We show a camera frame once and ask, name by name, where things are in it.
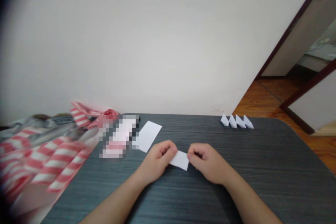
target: rectangular paper sheet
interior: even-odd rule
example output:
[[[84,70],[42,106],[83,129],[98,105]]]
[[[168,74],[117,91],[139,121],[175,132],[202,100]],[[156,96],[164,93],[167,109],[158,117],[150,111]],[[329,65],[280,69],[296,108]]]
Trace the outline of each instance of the rectangular paper sheet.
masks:
[[[136,144],[139,145],[139,150],[147,153],[161,128],[161,125],[151,121],[146,122],[140,130],[139,136],[136,138]]]
[[[186,153],[178,150],[175,157],[169,163],[186,171],[189,160]]]

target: white wall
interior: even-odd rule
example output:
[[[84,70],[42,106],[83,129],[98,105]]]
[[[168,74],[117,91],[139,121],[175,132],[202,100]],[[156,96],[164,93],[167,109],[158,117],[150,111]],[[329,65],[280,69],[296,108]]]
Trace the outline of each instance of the white wall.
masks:
[[[296,100],[289,108],[310,127],[320,127],[336,119],[336,71]]]
[[[305,0],[12,0],[2,120],[67,111],[231,114]]]
[[[263,76],[285,76],[336,17],[336,0],[313,0]]]

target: finger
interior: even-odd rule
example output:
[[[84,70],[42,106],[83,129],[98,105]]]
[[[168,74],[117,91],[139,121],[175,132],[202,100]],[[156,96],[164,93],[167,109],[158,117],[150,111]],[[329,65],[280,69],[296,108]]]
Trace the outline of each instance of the finger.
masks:
[[[176,147],[176,145],[171,140],[166,140],[157,144],[157,148],[162,154],[166,153],[168,148]]]
[[[187,158],[189,162],[197,169],[197,170],[202,170],[202,166],[204,165],[204,160],[201,159],[199,156],[193,154],[193,153],[188,153]]]
[[[189,147],[188,153],[198,153],[200,155],[203,155],[205,153],[207,144],[205,143],[192,143]]]
[[[176,155],[176,153],[177,153],[176,147],[169,148],[166,151],[166,153],[160,158],[160,160],[165,164],[165,166],[167,166],[169,162],[173,159],[173,157]]]

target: hand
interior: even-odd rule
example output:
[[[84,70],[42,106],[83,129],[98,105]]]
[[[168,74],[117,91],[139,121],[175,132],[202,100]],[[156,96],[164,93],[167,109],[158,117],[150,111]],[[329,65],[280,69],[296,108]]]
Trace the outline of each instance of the hand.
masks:
[[[228,173],[234,169],[208,143],[190,145],[187,157],[189,162],[212,183],[225,186]]]
[[[161,177],[176,153],[177,147],[170,140],[154,144],[136,173],[148,185]]]

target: person's left hand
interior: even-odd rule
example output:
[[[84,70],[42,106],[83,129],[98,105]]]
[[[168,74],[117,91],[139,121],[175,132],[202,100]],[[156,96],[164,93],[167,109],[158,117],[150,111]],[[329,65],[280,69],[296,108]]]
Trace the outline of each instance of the person's left hand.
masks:
[[[139,179],[141,179],[145,185],[157,180],[161,177],[176,153],[177,147],[170,140],[154,144],[142,164],[136,170]]]

